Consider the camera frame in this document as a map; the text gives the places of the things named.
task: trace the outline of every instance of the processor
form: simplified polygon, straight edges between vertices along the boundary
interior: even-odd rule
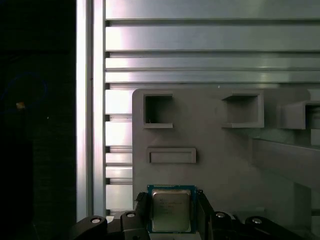
[[[150,233],[195,233],[196,190],[192,185],[148,185]]]

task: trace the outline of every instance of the gray fixture plate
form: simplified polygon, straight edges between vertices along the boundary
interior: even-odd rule
[[[252,166],[248,161],[248,136],[287,144],[309,143],[309,130],[276,129],[277,106],[308,101],[309,92],[296,88],[242,89],[242,93],[261,93],[262,105],[253,105],[257,108],[253,112],[261,114],[263,108],[264,122],[240,124],[236,129],[231,124],[226,128],[228,103],[223,99],[234,95],[235,91],[239,90],[138,89],[133,93],[133,198],[139,192],[146,192],[147,185],[196,185],[204,190],[216,210],[234,212],[264,208],[265,217],[283,226],[308,225],[310,189]],[[158,116],[152,116],[155,121],[152,124],[160,124],[160,127],[145,127],[150,123],[145,117],[148,116],[146,96],[162,95],[170,95],[172,99],[155,105]],[[155,148],[160,148],[157,154],[167,155],[156,155],[157,163],[152,163],[150,152]],[[188,163],[179,157],[178,163],[159,163],[159,159],[171,157],[170,148],[181,148],[181,152],[189,153],[190,157],[192,153],[186,149],[194,148],[196,158],[190,158]]]

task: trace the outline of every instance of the dark background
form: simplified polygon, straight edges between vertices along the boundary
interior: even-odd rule
[[[0,0],[0,130],[1,228],[51,239],[76,222],[76,0]]]

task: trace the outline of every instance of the gray bracket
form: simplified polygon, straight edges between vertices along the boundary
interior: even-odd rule
[[[249,161],[320,193],[320,148],[250,139]]]
[[[301,101],[277,107],[281,129],[320,129],[320,101]]]

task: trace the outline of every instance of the rectangular slot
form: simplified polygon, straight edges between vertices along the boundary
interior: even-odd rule
[[[172,94],[144,96],[144,128],[173,128]]]
[[[320,104],[305,106],[305,125],[307,129],[320,129]]]
[[[148,148],[147,161],[152,164],[195,164],[196,149],[190,148]]]
[[[225,128],[263,128],[264,100],[259,92],[234,92],[223,99],[226,104]]]

